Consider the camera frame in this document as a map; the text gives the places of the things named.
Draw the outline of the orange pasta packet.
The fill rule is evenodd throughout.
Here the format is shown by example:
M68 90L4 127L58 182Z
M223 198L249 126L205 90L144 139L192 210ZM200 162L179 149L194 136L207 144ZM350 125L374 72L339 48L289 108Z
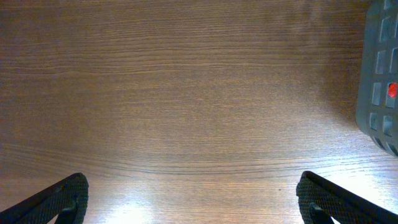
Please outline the orange pasta packet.
M397 97L397 88L398 83L390 83L387 89L387 96L389 98L396 98Z

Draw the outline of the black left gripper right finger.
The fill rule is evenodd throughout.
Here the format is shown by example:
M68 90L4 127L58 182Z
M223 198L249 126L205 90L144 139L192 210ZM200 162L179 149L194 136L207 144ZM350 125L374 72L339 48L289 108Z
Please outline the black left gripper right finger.
M305 224L397 223L397 215L313 173L302 173L296 187Z

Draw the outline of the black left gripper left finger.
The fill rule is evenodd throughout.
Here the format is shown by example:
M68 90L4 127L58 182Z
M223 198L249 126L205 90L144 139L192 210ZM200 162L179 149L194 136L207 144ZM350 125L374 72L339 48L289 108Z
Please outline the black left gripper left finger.
M75 173L1 212L1 223L82 224L88 207L88 181Z

